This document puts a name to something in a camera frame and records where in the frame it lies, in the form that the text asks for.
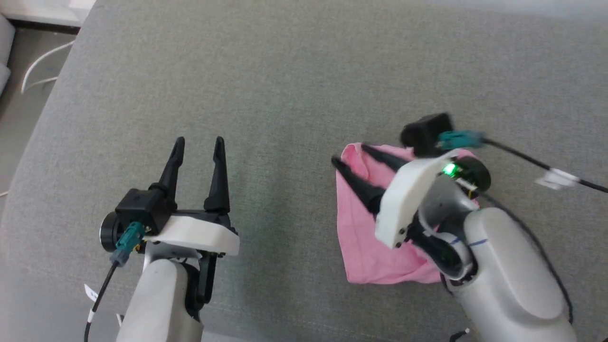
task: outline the cable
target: cable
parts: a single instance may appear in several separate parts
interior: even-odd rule
[[[462,336],[465,336],[469,332],[471,332],[471,330],[469,328],[466,328],[465,330],[462,330],[462,331],[459,331],[459,332],[453,334],[452,336],[450,336],[450,342],[456,342],[459,338],[461,338]]]
[[[493,206],[506,212],[507,215],[509,215],[515,222],[517,222],[517,224],[522,228],[522,230],[530,237],[532,242],[534,242],[534,244],[536,245],[538,252],[541,254],[541,257],[547,264],[547,268],[549,269],[549,272],[555,278],[555,281],[558,283],[559,289],[561,290],[561,292],[564,296],[564,300],[566,301],[566,304],[568,305],[568,322],[570,322],[570,324],[572,324],[572,322],[574,322],[574,309],[572,307],[572,302],[570,300],[570,295],[568,294],[568,290],[566,290],[566,287],[564,286],[564,283],[562,283],[562,280],[560,279],[557,271],[555,271],[553,264],[551,263],[551,261],[549,261],[549,257],[547,256],[545,249],[542,247],[540,241],[538,240],[536,235],[534,235],[534,233],[532,232],[530,227],[528,227],[517,215],[515,215],[512,211],[510,211],[507,207],[502,205],[500,202],[498,202],[492,196],[488,195],[485,192],[477,191],[476,187],[472,186],[467,181],[465,181],[461,178],[458,178],[455,181],[456,181],[456,183],[458,183],[459,185],[462,185],[466,189],[477,192],[481,197],[485,198],[488,202],[492,203]]]
[[[507,145],[503,145],[503,144],[501,144],[501,143],[499,143],[497,141],[494,141],[492,139],[489,139],[489,138],[481,138],[481,141],[483,143],[485,143],[485,144],[492,145],[492,146],[497,147],[497,148],[499,148],[499,149],[501,149],[503,151],[506,151],[506,152],[509,152],[509,153],[511,153],[513,155],[516,155],[516,156],[518,156],[518,157],[520,157],[520,158],[522,158],[522,159],[524,159],[526,161],[529,161],[532,164],[534,164],[534,165],[536,165],[536,166],[538,166],[538,167],[540,167],[542,169],[545,169],[547,171],[551,171],[551,169],[552,169],[551,166],[545,164],[544,162],[542,162],[542,161],[540,161],[538,159],[534,159],[534,158],[528,156],[527,154],[522,153],[522,152],[516,150],[515,148],[509,147]],[[595,183],[591,183],[590,181],[586,181],[586,180],[580,179],[580,178],[578,178],[577,182],[580,185],[583,185],[583,186],[586,186],[586,187],[589,187],[591,189],[595,189],[595,190],[598,190],[598,191],[601,191],[601,192],[605,192],[605,193],[608,194],[608,188],[606,188],[605,186],[601,186],[601,185],[598,185],[598,184],[595,184]]]
[[[32,65],[30,65],[30,67],[29,67],[29,68],[27,68],[26,75],[23,77],[23,83],[21,84],[21,94],[24,94],[24,93],[25,93],[25,92],[26,92],[28,89],[30,89],[30,88],[31,88],[31,87],[33,87],[33,86],[36,86],[36,85],[41,85],[41,84],[43,84],[43,83],[47,83],[47,82],[51,82],[51,81],[56,80],[56,79],[57,79],[57,77],[51,77],[51,78],[49,78],[49,79],[45,79],[45,80],[42,80],[42,81],[35,82],[35,83],[31,84],[30,86],[26,87],[27,79],[30,77],[30,74],[32,73],[32,70],[34,69],[34,67],[35,67],[36,65],[38,65],[38,63],[40,63],[40,61],[41,61],[41,60],[45,59],[46,57],[48,57],[48,56],[50,56],[50,55],[52,55],[52,54],[54,54],[54,53],[56,53],[57,51],[60,51],[60,50],[65,49],[65,48],[66,48],[66,47],[68,47],[68,46],[72,46],[72,45],[74,44],[74,41],[75,41],[75,40],[72,40],[72,41],[71,41],[71,42],[69,42],[68,44],[63,44],[63,45],[61,45],[61,46],[58,46],[58,47],[56,47],[55,49],[52,49],[51,51],[46,52],[46,53],[45,53],[45,54],[43,54],[42,56],[38,57],[38,58],[37,58],[37,59],[36,59],[36,60],[35,60],[35,61],[32,63]]]
[[[439,272],[439,278],[441,279],[441,284],[443,285],[443,288],[446,289],[446,291],[450,294],[450,296],[454,297],[454,294],[447,287],[447,281],[446,281],[445,275],[443,273]]]
[[[97,308],[99,307],[99,303],[102,301],[103,294],[105,293],[106,288],[108,288],[108,284],[110,283],[110,279],[112,279],[112,275],[114,274],[114,271],[116,271],[116,267],[118,267],[118,262],[115,261],[112,263],[112,266],[110,267],[110,270],[108,271],[108,275],[106,276],[106,280],[103,281],[102,288],[99,290],[99,295],[97,295],[95,304],[93,304],[93,308],[89,312],[89,319],[87,319],[86,326],[85,326],[85,342],[89,341],[89,330],[91,329],[91,322],[93,321],[93,315],[95,315],[95,312],[97,311]]]
[[[518,156],[518,157],[520,157],[520,158],[522,158],[522,159],[524,159],[526,161],[531,162],[532,164],[534,164],[534,165],[536,165],[536,166],[538,166],[538,167],[540,167],[542,169],[545,169],[547,171],[551,170],[551,167],[549,165],[545,164],[542,161],[534,159],[534,158],[528,156],[527,154],[522,153],[522,152],[516,150],[515,148],[508,147],[507,145],[503,145],[503,144],[501,144],[501,143],[499,143],[497,141],[494,141],[494,140],[488,139],[488,138],[482,138],[482,142],[484,142],[485,144],[497,147],[497,148],[499,148],[499,149],[501,149],[503,151],[509,152],[510,154],[516,155],[516,156]]]

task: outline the white cable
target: white cable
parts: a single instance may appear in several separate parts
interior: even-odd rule
[[[21,94],[23,94],[23,93],[25,93],[26,91],[28,91],[28,90],[29,90],[31,87],[34,87],[34,86],[37,86],[37,85],[41,85],[41,84],[45,84],[45,83],[47,83],[47,82],[56,81],[58,78],[59,78],[59,77],[51,77],[51,78],[49,78],[49,79],[44,79],[44,80],[42,80],[42,81],[34,82],[34,83],[32,83],[31,85],[26,86],[26,88],[25,88],[25,89],[23,89],[23,90],[21,91]]]
[[[422,206],[418,208],[418,222],[420,222],[420,225],[422,228],[424,228],[423,234],[425,236],[435,236],[437,234],[433,227],[429,226],[428,222],[426,221]]]
[[[52,55],[54,53],[56,53],[57,51],[63,50],[66,47],[72,46],[74,44],[75,40],[72,40],[71,42],[69,42],[68,44],[63,44],[61,46],[56,47],[55,49],[52,49],[51,51],[43,54],[42,56],[38,57],[38,59],[36,59],[32,65],[30,65],[29,68],[27,68],[26,71],[26,75],[23,77],[23,83],[21,84],[21,94],[24,94],[26,92],[26,90],[28,90],[29,88],[36,86],[36,85],[41,85],[43,83],[47,83],[47,82],[51,82],[57,79],[57,77],[51,77],[50,79],[45,79],[42,81],[38,81],[35,82],[33,84],[31,84],[30,86],[26,87],[26,83],[27,83],[27,79],[30,77],[30,74],[32,73],[32,70],[34,69],[34,67],[36,65],[38,65],[38,63],[40,63],[41,60],[45,59],[46,57],[48,57],[49,55]]]

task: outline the pink towel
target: pink towel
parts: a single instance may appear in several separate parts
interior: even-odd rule
[[[406,160],[414,159],[411,148],[389,145],[376,147]],[[472,155],[462,151],[460,156]],[[358,176],[386,188],[395,173],[375,161],[361,149],[361,143],[349,144],[342,152],[342,160]],[[336,172],[337,230],[344,268],[349,282],[356,284],[395,284],[403,281],[438,282],[439,272],[426,255],[411,243],[389,249],[376,240],[376,223],[344,178]]]

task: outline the couch cushion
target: couch cushion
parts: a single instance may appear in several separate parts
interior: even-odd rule
[[[83,283],[98,287],[109,267],[105,214],[157,180],[182,135],[177,201],[202,207],[222,135],[241,254],[218,263],[206,329],[446,340],[468,324],[440,285],[345,280],[330,156],[397,144],[405,123],[448,110],[458,128],[608,183],[607,46],[600,24],[402,0],[98,0],[19,165],[2,250],[29,281],[87,303]],[[491,193],[533,227],[570,289],[579,339],[604,338],[605,195],[539,187],[534,166],[478,153]],[[141,261],[116,273],[102,307],[126,309]]]

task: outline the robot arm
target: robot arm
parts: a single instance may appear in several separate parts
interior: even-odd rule
[[[375,216],[376,238],[388,248],[421,248],[481,341],[576,341],[560,287],[521,227],[470,198],[489,187],[481,162],[456,160],[455,151],[411,162],[364,151],[396,172],[388,188],[367,184],[338,158],[332,163]]]
[[[120,326],[119,342],[199,342],[199,311],[211,300],[217,260],[239,252],[239,236],[228,216],[223,139],[218,137],[215,144],[215,170],[202,210],[178,210],[175,203],[183,154],[184,140],[179,138],[160,181],[148,190],[131,189],[102,223],[100,240],[110,252],[131,221],[148,227],[137,248],[145,255],[143,273]],[[186,258],[197,260],[198,268]]]

